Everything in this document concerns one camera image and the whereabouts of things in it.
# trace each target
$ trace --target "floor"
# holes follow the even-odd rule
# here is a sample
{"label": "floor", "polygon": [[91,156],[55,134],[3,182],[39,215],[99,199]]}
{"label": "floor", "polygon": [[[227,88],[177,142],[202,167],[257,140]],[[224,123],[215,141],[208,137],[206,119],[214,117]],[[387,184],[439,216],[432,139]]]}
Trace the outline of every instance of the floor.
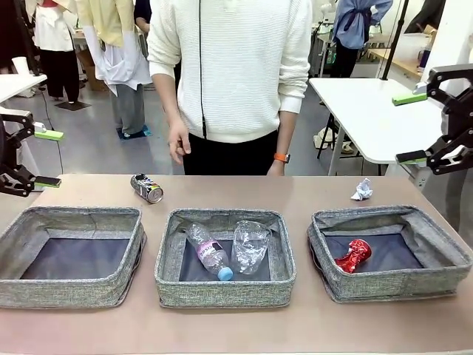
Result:
{"label": "floor", "polygon": [[[43,97],[41,93],[29,99],[13,98],[5,104],[12,109],[31,111],[36,121],[47,126],[50,125],[47,120],[48,112],[55,129],[65,133],[65,139],[59,144],[60,155],[55,142],[29,139],[29,145],[43,175],[137,172],[183,174],[182,167],[172,163],[169,157],[168,127],[156,92],[145,92],[146,124],[153,136],[130,141],[118,139],[111,117],[112,108],[108,93],[91,92],[85,88],[81,90],[80,100],[91,104],[91,107],[77,112],[66,111],[55,107],[55,103],[46,94]],[[318,160],[313,145],[313,134],[325,127],[327,117],[327,109],[319,105],[317,94],[309,87],[293,136],[287,175],[327,175],[331,150],[324,150]],[[376,165],[363,163],[361,158],[341,160],[338,173],[360,175],[362,164],[363,175],[378,174]],[[473,247],[473,172],[433,177],[429,180],[424,194]]]}

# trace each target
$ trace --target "paper cup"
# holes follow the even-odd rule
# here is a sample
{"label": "paper cup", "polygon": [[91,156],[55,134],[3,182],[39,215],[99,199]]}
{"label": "paper cup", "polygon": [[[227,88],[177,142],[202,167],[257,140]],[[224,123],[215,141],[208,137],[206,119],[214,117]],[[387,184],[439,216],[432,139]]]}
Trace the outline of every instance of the paper cup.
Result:
{"label": "paper cup", "polygon": [[28,68],[27,57],[12,58],[12,62],[15,65],[15,69],[18,74],[22,74],[22,75],[30,74],[30,68]]}

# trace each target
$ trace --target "gray pants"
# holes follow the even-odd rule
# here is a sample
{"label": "gray pants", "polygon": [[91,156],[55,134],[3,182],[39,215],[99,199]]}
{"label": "gray pants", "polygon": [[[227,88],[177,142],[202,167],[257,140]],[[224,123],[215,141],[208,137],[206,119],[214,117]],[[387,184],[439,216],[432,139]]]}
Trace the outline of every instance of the gray pants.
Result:
{"label": "gray pants", "polygon": [[129,135],[143,130],[145,124],[143,85],[138,85],[136,91],[124,84],[117,85],[117,96],[110,92],[110,99],[117,129]]}

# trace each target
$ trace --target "fabric storage bin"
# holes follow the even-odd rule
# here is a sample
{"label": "fabric storage bin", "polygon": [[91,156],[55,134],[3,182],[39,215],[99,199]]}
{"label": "fabric storage bin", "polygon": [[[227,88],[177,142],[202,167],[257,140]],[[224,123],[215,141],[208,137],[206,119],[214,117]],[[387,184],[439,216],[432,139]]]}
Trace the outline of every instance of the fabric storage bin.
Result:
{"label": "fabric storage bin", "polygon": [[[308,229],[310,247],[328,294],[336,302],[414,300],[455,293],[472,268],[469,251],[413,206],[317,212]],[[371,257],[353,274],[335,258],[363,239]]]}
{"label": "fabric storage bin", "polygon": [[[187,241],[184,228],[203,224],[231,257],[238,221],[262,223],[272,231],[268,250],[253,275],[234,274],[221,282],[208,273]],[[259,308],[289,304],[296,265],[287,228],[280,214],[242,209],[178,209],[169,215],[157,256],[154,276],[160,304],[172,308]]]}
{"label": "fabric storage bin", "polygon": [[0,307],[120,305],[140,262],[141,212],[32,207],[0,237]]}

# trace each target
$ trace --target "pink label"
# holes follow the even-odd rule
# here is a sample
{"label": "pink label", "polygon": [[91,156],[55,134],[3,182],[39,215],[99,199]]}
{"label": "pink label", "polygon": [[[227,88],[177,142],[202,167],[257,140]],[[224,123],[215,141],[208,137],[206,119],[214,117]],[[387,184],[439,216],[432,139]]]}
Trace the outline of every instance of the pink label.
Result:
{"label": "pink label", "polygon": [[215,240],[209,240],[208,242],[205,242],[199,246],[197,249],[197,255],[199,256],[199,259],[204,258],[207,254],[216,251],[216,250],[221,250],[222,246]]}

